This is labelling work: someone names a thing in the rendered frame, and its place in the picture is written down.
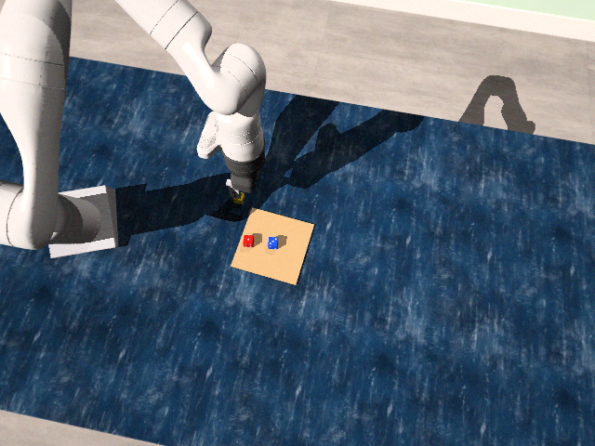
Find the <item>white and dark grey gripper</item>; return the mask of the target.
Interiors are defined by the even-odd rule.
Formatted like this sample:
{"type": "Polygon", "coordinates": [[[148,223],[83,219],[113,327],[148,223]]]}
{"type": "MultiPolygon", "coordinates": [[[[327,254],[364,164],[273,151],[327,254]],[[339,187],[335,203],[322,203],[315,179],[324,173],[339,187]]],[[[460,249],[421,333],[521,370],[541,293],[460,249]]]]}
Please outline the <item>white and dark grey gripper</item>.
{"type": "Polygon", "coordinates": [[[262,127],[258,136],[251,142],[232,144],[219,133],[216,112],[210,112],[197,151],[201,158],[207,159],[219,150],[224,156],[225,164],[231,170],[231,179],[227,179],[226,182],[230,196],[241,199],[241,191],[253,192],[265,162],[265,138],[262,127]]]}

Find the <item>yellow die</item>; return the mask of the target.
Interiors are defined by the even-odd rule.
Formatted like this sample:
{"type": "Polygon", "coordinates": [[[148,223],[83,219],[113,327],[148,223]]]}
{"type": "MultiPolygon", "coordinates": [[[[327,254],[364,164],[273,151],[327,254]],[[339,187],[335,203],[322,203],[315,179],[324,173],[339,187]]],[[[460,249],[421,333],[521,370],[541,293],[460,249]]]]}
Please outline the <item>yellow die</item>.
{"type": "Polygon", "coordinates": [[[233,198],[233,201],[238,204],[243,204],[245,199],[245,194],[241,192],[241,199],[233,198]]]}

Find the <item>tan square mat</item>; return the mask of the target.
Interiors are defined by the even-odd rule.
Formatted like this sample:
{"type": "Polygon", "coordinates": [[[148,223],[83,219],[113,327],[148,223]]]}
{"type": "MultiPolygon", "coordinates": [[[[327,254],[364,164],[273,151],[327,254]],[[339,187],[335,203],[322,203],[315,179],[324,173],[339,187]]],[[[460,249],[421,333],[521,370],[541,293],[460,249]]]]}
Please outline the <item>tan square mat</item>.
{"type": "Polygon", "coordinates": [[[253,208],[231,267],[296,285],[314,225],[253,208]],[[244,235],[254,236],[254,246],[244,247],[244,235]],[[277,237],[278,249],[269,249],[277,237]]]}

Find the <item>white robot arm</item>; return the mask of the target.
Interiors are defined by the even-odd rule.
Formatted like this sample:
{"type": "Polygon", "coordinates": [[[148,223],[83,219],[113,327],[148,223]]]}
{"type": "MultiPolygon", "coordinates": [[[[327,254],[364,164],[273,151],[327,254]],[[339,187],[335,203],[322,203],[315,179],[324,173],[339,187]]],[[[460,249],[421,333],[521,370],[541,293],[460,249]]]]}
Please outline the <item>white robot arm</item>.
{"type": "MultiPolygon", "coordinates": [[[[115,0],[175,59],[232,144],[254,140],[266,68],[252,46],[228,46],[210,65],[208,20],[188,0],[115,0]]],[[[6,0],[0,14],[0,112],[20,149],[24,185],[0,179],[0,244],[39,250],[99,233],[89,201],[59,194],[60,130],[73,0],[6,0]]]]}

